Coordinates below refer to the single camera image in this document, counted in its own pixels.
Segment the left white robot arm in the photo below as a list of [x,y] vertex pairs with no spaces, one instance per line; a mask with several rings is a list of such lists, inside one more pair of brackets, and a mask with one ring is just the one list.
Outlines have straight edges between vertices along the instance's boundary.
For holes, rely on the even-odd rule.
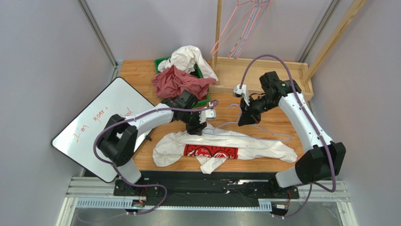
[[195,104],[197,97],[186,90],[179,97],[164,99],[144,113],[128,118],[113,115],[105,129],[95,138],[93,151],[96,158],[110,164],[127,184],[135,184],[141,177],[132,159],[138,138],[173,121],[185,123],[190,135],[202,135],[206,121],[214,118],[216,112],[212,104],[203,109],[193,109]]

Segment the white t-shirt red print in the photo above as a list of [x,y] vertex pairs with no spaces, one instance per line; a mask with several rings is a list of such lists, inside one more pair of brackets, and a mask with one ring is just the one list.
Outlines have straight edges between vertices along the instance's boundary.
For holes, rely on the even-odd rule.
[[279,140],[251,137],[239,132],[215,128],[208,124],[201,135],[180,131],[165,135],[154,147],[152,159],[156,166],[166,167],[182,157],[195,157],[204,174],[211,174],[228,159],[279,159],[297,161],[297,154]]

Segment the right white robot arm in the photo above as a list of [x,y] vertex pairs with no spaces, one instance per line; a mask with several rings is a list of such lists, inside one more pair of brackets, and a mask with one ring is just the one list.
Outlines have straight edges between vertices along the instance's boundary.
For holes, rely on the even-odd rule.
[[237,85],[233,89],[233,96],[241,98],[238,125],[258,124],[262,113],[279,107],[292,123],[305,152],[294,167],[276,173],[277,185],[286,188],[335,178],[346,148],[341,142],[335,143],[318,124],[300,87],[294,81],[281,81],[276,72],[265,73],[259,80],[264,94],[256,99],[248,93],[246,85]]

